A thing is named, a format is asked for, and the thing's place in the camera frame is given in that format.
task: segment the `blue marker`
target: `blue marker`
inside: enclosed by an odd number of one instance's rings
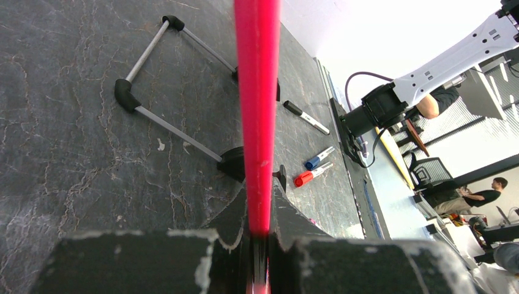
[[[317,154],[314,158],[310,159],[309,161],[307,161],[305,163],[305,167],[307,168],[307,170],[314,170],[318,165],[319,163],[321,162],[321,160],[325,159],[326,156],[328,156],[330,153],[332,153],[333,151],[335,150],[335,147],[329,147],[327,148],[326,150],[324,150],[323,152]]]

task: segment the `pink rod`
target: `pink rod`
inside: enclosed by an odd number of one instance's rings
[[[238,80],[251,234],[267,236],[271,220],[279,0],[235,0]]]

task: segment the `black marker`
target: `black marker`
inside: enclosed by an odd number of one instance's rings
[[[308,113],[299,109],[299,107],[295,106],[292,102],[287,100],[283,103],[283,106],[286,109],[288,109],[291,113],[294,113],[295,115],[304,119],[309,124],[313,125],[316,129],[320,130],[324,135],[330,134],[329,129],[327,129],[325,126],[323,126],[318,121],[316,121],[314,118],[312,118],[310,115],[308,115]]]

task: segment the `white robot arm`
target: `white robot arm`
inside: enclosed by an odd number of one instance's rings
[[[426,94],[474,65],[517,47],[518,32],[512,16],[499,17],[499,13],[494,13],[461,42],[419,69],[395,79],[393,91],[400,101],[413,107]]]
[[[362,106],[340,117],[350,141],[375,127],[385,129],[404,119],[432,90],[449,83],[480,62],[519,45],[519,0],[502,7],[459,43],[419,69],[382,85],[362,98]]]

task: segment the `gray table surface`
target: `gray table surface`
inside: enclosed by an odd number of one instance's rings
[[[363,137],[369,142],[371,152],[376,132],[373,130]],[[431,239],[425,229],[427,221],[412,198],[414,192],[407,186],[382,142],[375,149],[375,157],[375,163],[368,170],[389,236],[392,239]],[[372,160],[370,154],[367,162]]]
[[[215,162],[113,96],[164,14],[236,64],[232,0],[7,0],[0,4],[0,292],[25,293],[56,241],[80,230],[198,228],[240,184]],[[282,28],[282,101],[328,128],[332,118],[314,60]],[[133,81],[143,106],[218,154],[242,144],[237,84],[229,70],[168,31]],[[328,146],[277,107],[276,165],[288,198],[325,231],[361,238],[339,152],[306,186],[293,178]]]

